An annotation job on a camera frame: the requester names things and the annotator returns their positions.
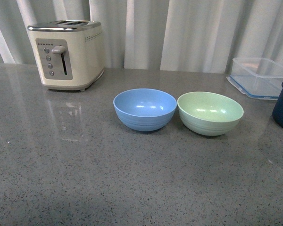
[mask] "toaster control panel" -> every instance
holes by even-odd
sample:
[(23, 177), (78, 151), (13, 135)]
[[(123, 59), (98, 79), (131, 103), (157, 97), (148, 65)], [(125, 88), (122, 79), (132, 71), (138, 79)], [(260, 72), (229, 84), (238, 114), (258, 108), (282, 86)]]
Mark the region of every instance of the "toaster control panel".
[(64, 39), (36, 39), (46, 79), (72, 80), (67, 42)]

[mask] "curtain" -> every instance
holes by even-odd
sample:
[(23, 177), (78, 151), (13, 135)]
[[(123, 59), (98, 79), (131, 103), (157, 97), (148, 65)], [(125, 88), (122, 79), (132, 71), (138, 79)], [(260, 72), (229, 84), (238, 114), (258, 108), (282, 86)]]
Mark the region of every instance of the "curtain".
[(0, 0), (0, 63), (35, 64), (27, 26), (102, 24), (106, 67), (229, 73), (234, 57), (283, 65), (283, 0)]

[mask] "bowl rim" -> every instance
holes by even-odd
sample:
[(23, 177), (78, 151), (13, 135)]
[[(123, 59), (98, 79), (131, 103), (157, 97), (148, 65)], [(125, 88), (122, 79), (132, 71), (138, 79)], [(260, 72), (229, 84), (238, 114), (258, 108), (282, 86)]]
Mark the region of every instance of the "bowl rim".
[[(209, 93), (209, 94), (213, 94), (213, 95), (216, 95), (216, 96), (225, 97), (226, 99), (229, 99), (229, 100), (233, 101), (234, 103), (236, 103), (236, 104), (240, 107), (240, 109), (242, 110), (242, 113), (241, 113), (241, 115), (240, 115), (239, 117), (237, 117), (237, 119), (235, 119), (235, 120), (227, 120), (227, 121), (207, 120), (207, 119), (203, 119), (203, 118), (196, 117), (196, 116), (194, 116), (194, 115), (191, 115), (191, 114), (187, 113), (187, 112), (179, 105), (179, 99), (180, 99), (181, 97), (185, 96), (185, 95), (190, 94), (190, 93)], [(242, 107), (237, 101), (235, 101), (235, 100), (233, 100), (233, 99), (231, 99), (231, 98), (229, 98), (229, 97), (227, 97), (227, 96), (224, 96), (224, 95), (221, 95), (221, 94), (218, 94), (218, 93), (212, 93), (212, 92), (196, 91), (196, 92), (184, 93), (184, 94), (182, 94), (182, 95), (177, 99), (177, 105), (178, 105), (178, 108), (179, 108), (181, 111), (183, 111), (184, 113), (186, 113), (187, 115), (189, 115), (189, 116), (191, 116), (191, 117), (193, 117), (193, 118), (196, 118), (196, 119), (200, 119), (200, 120), (203, 120), (203, 121), (209, 121), (209, 122), (216, 122), (216, 123), (233, 122), (233, 121), (237, 121), (237, 120), (241, 119), (242, 116), (244, 115), (244, 109), (243, 109), (243, 107)]]
[[(120, 110), (120, 109), (116, 106), (116, 104), (115, 104), (116, 98), (117, 98), (118, 96), (120, 96), (121, 94), (123, 94), (123, 93), (130, 92), (130, 91), (135, 91), (135, 90), (152, 90), (152, 91), (158, 91), (158, 92), (160, 92), (160, 93), (167, 94), (168, 96), (170, 96), (170, 97), (174, 100), (174, 108), (172, 108), (171, 111), (168, 111), (168, 112), (165, 113), (165, 114), (161, 114), (161, 115), (157, 115), (157, 116), (140, 116), (140, 115), (136, 115), (136, 114), (129, 114), (129, 113), (127, 113), (127, 112), (124, 112), (124, 111)], [(118, 111), (120, 111), (120, 112), (122, 112), (122, 113), (124, 113), (124, 114), (126, 114), (126, 115), (130, 115), (130, 116), (134, 116), (134, 117), (140, 117), (140, 118), (156, 118), (156, 117), (161, 117), (161, 116), (170, 114), (171, 112), (175, 111), (175, 109), (176, 109), (176, 107), (177, 107), (177, 101), (176, 101), (176, 99), (175, 99), (171, 94), (166, 93), (166, 92), (164, 92), (164, 91), (161, 91), (161, 90), (159, 90), (159, 89), (138, 88), (138, 89), (129, 89), (129, 90), (126, 90), (126, 91), (123, 91), (123, 92), (117, 94), (117, 95), (114, 97), (114, 99), (113, 99), (113, 106), (114, 106)]]

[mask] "green bowl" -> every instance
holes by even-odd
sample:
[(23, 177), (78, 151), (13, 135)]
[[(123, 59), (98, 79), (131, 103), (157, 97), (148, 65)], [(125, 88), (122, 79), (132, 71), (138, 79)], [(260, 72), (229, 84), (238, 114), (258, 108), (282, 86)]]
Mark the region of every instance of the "green bowl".
[(184, 125), (206, 136), (231, 131), (244, 114), (236, 101), (209, 92), (185, 93), (178, 98), (177, 105)]

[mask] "bowl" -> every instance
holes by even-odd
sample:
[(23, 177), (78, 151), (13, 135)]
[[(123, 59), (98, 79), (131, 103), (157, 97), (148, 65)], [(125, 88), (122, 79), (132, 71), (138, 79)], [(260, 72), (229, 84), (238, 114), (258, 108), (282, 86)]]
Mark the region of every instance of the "bowl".
[(185, 93), (178, 98), (177, 104), (184, 125), (205, 136), (231, 131), (244, 113), (236, 101), (210, 92)]
[(137, 131), (164, 127), (174, 115), (177, 102), (170, 94), (156, 89), (131, 89), (118, 94), (113, 105), (120, 121)]

